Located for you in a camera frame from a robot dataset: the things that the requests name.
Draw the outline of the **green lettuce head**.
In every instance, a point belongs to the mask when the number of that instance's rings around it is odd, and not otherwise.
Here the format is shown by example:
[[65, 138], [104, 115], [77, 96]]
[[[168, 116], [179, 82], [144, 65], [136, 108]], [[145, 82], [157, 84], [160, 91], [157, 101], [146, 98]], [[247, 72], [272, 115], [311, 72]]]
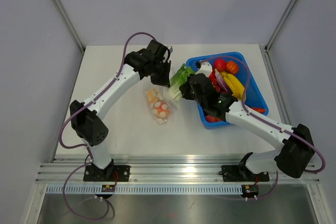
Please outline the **green lettuce head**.
[[164, 91], [165, 98], [171, 101], [178, 101], [182, 98], [182, 92], [180, 86], [187, 82], [188, 77], [194, 74], [195, 71], [192, 67], [187, 67], [186, 64], [182, 64], [175, 75], [170, 79], [170, 87]]

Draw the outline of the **yellow orange with leaf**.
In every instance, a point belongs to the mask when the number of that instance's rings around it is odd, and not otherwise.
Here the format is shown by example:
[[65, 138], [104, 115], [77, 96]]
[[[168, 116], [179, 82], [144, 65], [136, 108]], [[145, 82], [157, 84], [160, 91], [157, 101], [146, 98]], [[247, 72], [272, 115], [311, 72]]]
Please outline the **yellow orange with leaf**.
[[153, 89], [150, 89], [146, 92], [146, 99], [149, 103], [154, 103], [157, 98], [158, 98], [158, 91], [157, 89], [153, 88]]

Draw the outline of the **clear dotted zip top bag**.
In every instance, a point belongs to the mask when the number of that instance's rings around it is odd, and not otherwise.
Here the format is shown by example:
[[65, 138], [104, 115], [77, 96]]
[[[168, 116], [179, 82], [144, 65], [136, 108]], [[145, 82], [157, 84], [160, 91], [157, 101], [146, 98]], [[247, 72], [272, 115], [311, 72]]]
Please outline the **clear dotted zip top bag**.
[[147, 85], [144, 88], [144, 97], [148, 111], [153, 120], [160, 126], [165, 127], [168, 120], [179, 109], [178, 103], [168, 93], [167, 87]]

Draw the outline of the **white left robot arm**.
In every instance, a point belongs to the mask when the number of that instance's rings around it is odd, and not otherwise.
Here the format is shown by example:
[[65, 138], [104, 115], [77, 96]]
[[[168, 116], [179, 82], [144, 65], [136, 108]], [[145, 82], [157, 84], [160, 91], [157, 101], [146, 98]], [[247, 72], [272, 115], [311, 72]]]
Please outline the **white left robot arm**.
[[91, 161], [85, 166], [86, 182], [123, 182], [129, 179], [129, 166], [115, 165], [105, 139], [109, 130], [103, 119], [112, 106], [133, 85], [145, 77], [153, 84], [169, 87], [172, 46], [151, 40], [146, 48], [124, 53], [116, 74], [83, 102], [70, 104], [71, 127], [88, 149]]

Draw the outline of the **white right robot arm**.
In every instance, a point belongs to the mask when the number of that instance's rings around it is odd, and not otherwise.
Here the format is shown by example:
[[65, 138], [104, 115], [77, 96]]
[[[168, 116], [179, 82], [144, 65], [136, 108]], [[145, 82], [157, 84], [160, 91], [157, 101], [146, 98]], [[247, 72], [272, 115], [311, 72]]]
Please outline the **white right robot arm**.
[[194, 100], [210, 116], [240, 126], [270, 144], [274, 150], [247, 153], [237, 165], [238, 174], [247, 181], [263, 172], [281, 171], [300, 178], [315, 154], [309, 129], [276, 122], [245, 106], [228, 93], [216, 91], [203, 73], [193, 74], [179, 90], [186, 100]]

